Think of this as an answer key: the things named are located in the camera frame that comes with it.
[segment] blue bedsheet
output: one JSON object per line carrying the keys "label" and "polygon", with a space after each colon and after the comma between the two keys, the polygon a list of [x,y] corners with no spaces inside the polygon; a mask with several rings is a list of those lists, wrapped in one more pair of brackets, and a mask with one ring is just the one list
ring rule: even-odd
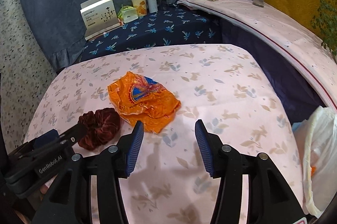
{"label": "blue bedsheet", "polygon": [[222,43],[219,18],[185,7],[147,14],[90,41],[81,61],[146,47]]}

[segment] white plastic bag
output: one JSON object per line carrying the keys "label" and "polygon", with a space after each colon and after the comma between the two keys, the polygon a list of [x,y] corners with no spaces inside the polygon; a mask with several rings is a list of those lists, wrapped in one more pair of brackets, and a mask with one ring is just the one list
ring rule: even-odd
{"label": "white plastic bag", "polygon": [[337,191],[336,112],[318,107],[294,135],[303,166],[303,210],[319,218]]}

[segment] metal screw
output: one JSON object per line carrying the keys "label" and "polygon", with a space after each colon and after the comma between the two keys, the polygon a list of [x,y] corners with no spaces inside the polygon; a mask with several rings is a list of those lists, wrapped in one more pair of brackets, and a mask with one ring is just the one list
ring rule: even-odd
{"label": "metal screw", "polygon": [[221,147],[221,149],[224,151],[224,152],[230,152],[231,151],[231,147],[229,145],[223,145]]}
{"label": "metal screw", "polygon": [[268,159],[268,155],[266,153],[260,153],[258,155],[262,160],[267,160]]}
{"label": "metal screw", "polygon": [[79,153],[76,153],[76,154],[74,154],[74,155],[71,157],[72,161],[77,161],[77,160],[79,160],[80,158],[81,158],[81,155],[80,155]]}
{"label": "metal screw", "polygon": [[118,151],[118,147],[113,145],[113,146],[110,146],[108,149],[107,149],[110,153],[115,153]]}

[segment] scrunchie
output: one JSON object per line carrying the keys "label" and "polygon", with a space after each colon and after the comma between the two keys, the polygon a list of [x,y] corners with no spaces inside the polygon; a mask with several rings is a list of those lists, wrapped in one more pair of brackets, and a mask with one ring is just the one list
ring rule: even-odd
{"label": "scrunchie", "polygon": [[78,123],[86,126],[87,134],[78,141],[80,147],[92,151],[112,140],[121,128],[121,119],[114,108],[84,113]]}

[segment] green packet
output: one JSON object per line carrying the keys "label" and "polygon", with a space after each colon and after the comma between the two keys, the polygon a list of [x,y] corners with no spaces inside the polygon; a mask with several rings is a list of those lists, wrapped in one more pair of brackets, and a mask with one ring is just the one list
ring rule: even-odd
{"label": "green packet", "polygon": [[121,9],[119,10],[119,12],[118,12],[118,18],[120,19],[120,20],[122,20],[122,18],[123,18],[123,11],[125,11],[125,10],[129,10],[129,9],[134,9],[134,7],[132,7],[132,6],[127,6],[127,5],[122,5],[122,7],[121,7]]}
{"label": "green packet", "polygon": [[123,21],[123,23],[134,21],[138,19],[137,10],[134,7],[122,5],[118,12],[118,18]]}

